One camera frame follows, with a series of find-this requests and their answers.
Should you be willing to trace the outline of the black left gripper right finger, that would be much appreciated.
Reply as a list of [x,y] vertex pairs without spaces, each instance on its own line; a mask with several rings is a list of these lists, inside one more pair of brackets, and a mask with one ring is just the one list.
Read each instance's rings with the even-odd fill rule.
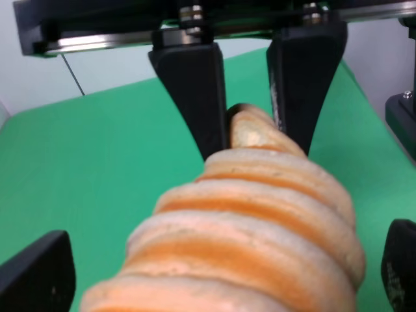
[[381,276],[394,311],[415,311],[415,222],[392,221],[385,241]]

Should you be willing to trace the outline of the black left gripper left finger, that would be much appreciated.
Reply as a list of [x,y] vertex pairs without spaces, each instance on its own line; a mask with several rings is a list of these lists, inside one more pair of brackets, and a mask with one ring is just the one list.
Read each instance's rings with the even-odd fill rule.
[[69,311],[75,290],[67,231],[46,233],[1,265],[1,311]]

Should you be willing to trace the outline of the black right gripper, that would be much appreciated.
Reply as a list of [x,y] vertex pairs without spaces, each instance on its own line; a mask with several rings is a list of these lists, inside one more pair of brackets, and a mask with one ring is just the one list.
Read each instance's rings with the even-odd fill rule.
[[[295,18],[307,1],[13,1],[24,55],[44,55],[63,38],[146,33],[177,25],[182,7],[198,5],[210,27],[254,29],[268,18]],[[206,160],[226,149],[224,61],[218,44],[162,47],[149,52],[157,77]]]

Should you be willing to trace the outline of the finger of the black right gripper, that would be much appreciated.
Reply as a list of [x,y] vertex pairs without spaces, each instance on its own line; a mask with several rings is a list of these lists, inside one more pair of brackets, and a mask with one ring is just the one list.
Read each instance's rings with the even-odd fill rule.
[[274,34],[266,51],[275,123],[305,153],[347,38],[345,22],[289,27]]

